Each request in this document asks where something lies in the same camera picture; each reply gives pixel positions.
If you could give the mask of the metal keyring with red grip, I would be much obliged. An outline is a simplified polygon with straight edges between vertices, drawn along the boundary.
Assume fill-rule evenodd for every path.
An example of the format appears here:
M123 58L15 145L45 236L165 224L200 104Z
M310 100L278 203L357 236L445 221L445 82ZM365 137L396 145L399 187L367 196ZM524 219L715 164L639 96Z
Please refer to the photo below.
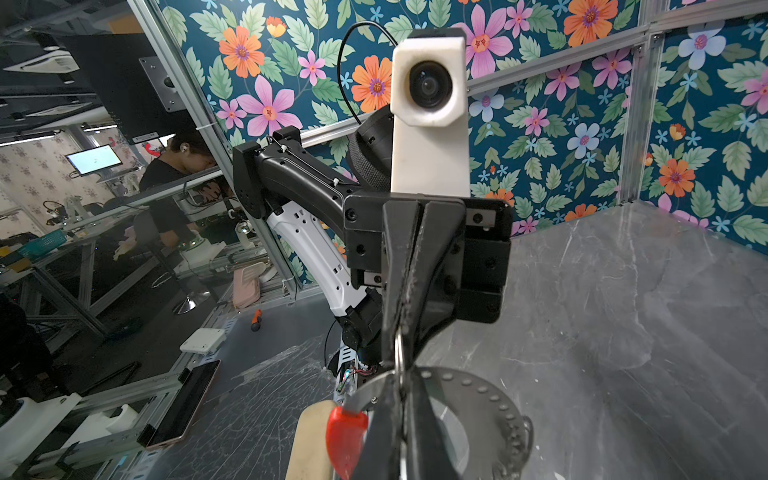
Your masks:
M413 367L420 370L425 381L458 479L521 478L534 446L531 419L521 414L499 388L474 374L447 367L419 367L415 363L405 367L402 337L397 334L394 367L390 371L394 372L402 405L399 479L408 479L405 397L409 386L406 377ZM328 456L335 473L342 479L351 479L373 416L373 406L361 413L351 413L350 397L331 413L326 430Z

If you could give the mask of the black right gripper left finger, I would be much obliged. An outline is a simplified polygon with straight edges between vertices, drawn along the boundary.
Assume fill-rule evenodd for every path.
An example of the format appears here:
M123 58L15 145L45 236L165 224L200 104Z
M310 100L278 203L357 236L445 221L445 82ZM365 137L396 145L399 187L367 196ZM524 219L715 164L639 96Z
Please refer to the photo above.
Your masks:
M350 412L373 406L373 416L351 479L399 479L402 405L393 371L375 377L350 397Z

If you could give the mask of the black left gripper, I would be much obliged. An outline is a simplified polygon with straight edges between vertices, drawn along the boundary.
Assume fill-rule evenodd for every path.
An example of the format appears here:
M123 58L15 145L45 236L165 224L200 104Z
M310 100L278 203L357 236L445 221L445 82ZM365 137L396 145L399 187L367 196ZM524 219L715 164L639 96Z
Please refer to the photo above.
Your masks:
M343 220L353 286L384 291L384 366L394 365L400 305L407 368L455 318L479 323L499 318L514 223L507 202L355 193L343 202Z

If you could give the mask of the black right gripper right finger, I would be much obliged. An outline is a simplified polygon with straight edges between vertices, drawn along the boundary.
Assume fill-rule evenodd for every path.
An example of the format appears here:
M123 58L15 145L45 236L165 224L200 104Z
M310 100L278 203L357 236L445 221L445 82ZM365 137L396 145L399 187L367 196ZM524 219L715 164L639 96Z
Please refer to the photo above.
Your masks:
M405 397L405 465L408 479L458 479L434 414L425 381L413 367Z

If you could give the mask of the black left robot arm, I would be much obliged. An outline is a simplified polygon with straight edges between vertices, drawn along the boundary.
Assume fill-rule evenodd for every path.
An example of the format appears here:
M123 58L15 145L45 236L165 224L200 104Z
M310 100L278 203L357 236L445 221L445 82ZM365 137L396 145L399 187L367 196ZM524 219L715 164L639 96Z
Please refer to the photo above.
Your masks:
M346 346L368 366L408 358L450 323L493 323L507 279L513 208L503 200L394 193L394 117L382 109L349 138L351 177L314 157L299 131L233 153L234 188L318 282Z

